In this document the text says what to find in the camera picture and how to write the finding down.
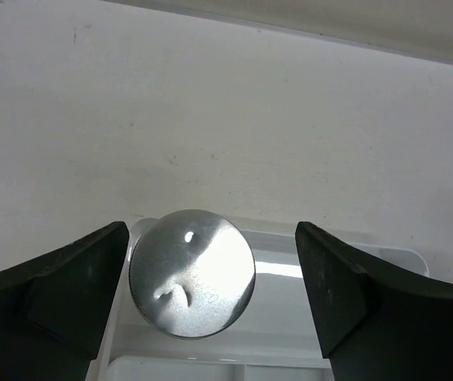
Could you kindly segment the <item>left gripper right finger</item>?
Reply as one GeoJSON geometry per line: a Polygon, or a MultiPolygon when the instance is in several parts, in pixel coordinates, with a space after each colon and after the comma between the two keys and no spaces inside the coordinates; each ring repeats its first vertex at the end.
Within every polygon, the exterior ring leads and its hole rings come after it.
{"type": "Polygon", "coordinates": [[[453,284],[302,221],[298,259],[322,356],[337,380],[453,380],[453,284]]]}

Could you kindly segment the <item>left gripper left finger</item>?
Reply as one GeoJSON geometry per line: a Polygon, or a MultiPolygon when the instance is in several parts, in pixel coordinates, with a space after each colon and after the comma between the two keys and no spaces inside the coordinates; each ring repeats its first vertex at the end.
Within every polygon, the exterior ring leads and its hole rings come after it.
{"type": "Polygon", "coordinates": [[[129,243],[116,221],[0,271],[0,380],[84,380],[129,243]]]}

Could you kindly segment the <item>silver-lid blue-label shaker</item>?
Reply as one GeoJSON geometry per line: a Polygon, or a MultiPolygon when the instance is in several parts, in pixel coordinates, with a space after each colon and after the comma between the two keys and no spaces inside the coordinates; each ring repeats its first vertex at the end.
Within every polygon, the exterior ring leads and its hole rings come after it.
{"type": "Polygon", "coordinates": [[[232,325],[255,289],[255,259],[241,231],[206,210],[142,221],[129,258],[129,289],[146,322],[202,339],[232,325]]]}

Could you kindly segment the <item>clear plastic organizer tray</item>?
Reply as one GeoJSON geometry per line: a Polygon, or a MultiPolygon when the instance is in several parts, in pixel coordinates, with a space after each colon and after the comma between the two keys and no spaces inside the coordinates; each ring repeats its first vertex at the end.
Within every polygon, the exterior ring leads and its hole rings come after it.
{"type": "Polygon", "coordinates": [[[294,236],[243,229],[255,257],[251,301],[225,331],[179,340],[139,314],[124,268],[98,366],[89,380],[331,380],[298,264],[294,236]]]}

